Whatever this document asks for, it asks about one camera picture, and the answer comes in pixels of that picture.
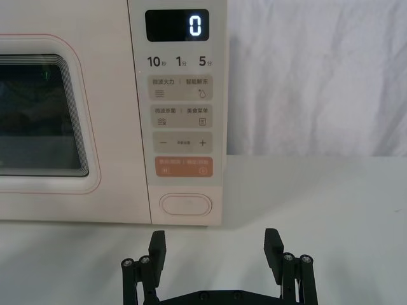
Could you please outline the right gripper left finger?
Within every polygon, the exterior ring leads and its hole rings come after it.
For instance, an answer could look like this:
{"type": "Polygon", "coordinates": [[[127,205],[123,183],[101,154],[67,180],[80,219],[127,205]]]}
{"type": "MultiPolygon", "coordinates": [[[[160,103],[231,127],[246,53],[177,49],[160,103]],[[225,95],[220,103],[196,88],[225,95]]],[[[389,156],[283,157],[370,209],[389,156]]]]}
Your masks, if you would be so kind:
{"type": "Polygon", "coordinates": [[[138,261],[126,258],[121,262],[123,304],[138,304],[137,284],[142,283],[144,304],[159,304],[156,288],[159,287],[167,253],[165,231],[154,231],[148,255],[138,261]]]}

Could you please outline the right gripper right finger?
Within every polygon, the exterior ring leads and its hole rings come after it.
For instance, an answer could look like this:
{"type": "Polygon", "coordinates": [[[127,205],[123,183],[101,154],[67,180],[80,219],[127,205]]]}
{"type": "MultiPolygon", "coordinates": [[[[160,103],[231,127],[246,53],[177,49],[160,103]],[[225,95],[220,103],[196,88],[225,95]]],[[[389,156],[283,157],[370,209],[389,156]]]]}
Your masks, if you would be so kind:
{"type": "Polygon", "coordinates": [[[315,285],[314,259],[307,254],[295,257],[284,250],[277,229],[265,229],[263,250],[274,280],[280,287],[280,296],[273,304],[318,304],[315,285]]]}

